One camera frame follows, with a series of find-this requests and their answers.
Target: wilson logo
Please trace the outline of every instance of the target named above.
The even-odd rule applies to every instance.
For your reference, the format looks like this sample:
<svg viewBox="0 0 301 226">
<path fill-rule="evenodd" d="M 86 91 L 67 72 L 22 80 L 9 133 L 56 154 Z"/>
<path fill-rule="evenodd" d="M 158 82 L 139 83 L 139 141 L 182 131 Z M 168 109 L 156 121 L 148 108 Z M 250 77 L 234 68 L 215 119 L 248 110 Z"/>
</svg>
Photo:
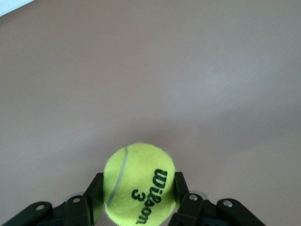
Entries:
<svg viewBox="0 0 301 226">
<path fill-rule="evenodd" d="M 160 195 L 163 193 L 163 189 L 165 188 L 166 179 L 167 171 L 156 169 L 154 177 L 152 178 L 154 186 L 150 187 L 150 193 L 147 196 L 144 192 L 140 194 L 138 189 L 133 190 L 132 198 L 140 202 L 144 202 L 144 207 L 141 210 L 141 215 L 136 221 L 136 224 L 146 224 L 148 216 L 151 214 L 151 207 L 156 203 L 161 202 Z"/>
</svg>

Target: yellow tennis ball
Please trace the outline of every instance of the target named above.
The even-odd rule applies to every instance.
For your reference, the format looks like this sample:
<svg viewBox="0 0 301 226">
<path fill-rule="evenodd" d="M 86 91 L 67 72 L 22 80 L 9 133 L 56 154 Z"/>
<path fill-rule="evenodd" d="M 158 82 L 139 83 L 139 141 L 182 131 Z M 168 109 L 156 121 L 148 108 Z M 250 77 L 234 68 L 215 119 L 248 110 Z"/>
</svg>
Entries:
<svg viewBox="0 0 301 226">
<path fill-rule="evenodd" d="M 159 226 L 174 210 L 174 173 L 170 156 L 153 145 L 118 150 L 103 173 L 107 215 L 119 226 Z"/>
</svg>

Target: tennis ball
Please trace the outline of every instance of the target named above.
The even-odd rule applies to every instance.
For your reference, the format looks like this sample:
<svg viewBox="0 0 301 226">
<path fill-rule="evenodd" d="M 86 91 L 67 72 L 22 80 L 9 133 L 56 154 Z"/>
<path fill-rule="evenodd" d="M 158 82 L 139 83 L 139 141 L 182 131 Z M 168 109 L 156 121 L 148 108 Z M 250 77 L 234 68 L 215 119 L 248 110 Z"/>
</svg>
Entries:
<svg viewBox="0 0 301 226">
<path fill-rule="evenodd" d="M 159 226 L 175 207 L 174 173 L 170 156 L 153 145 L 121 148 L 103 173 L 108 217 L 119 226 Z"/>
</svg>

